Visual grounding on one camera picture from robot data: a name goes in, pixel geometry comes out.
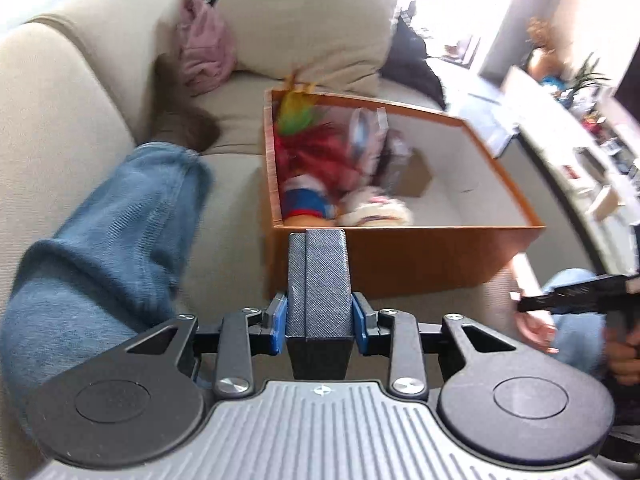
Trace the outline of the person's right hand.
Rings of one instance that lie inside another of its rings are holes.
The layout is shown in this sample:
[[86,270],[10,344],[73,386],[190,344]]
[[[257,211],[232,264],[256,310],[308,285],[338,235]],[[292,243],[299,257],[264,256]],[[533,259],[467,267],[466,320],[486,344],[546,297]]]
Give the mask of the person's right hand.
[[[522,338],[534,348],[552,356],[558,352],[553,341],[555,322],[548,311],[516,312],[516,327]],[[639,385],[639,325],[636,325],[626,342],[617,342],[613,333],[604,329],[604,371],[624,387]]]

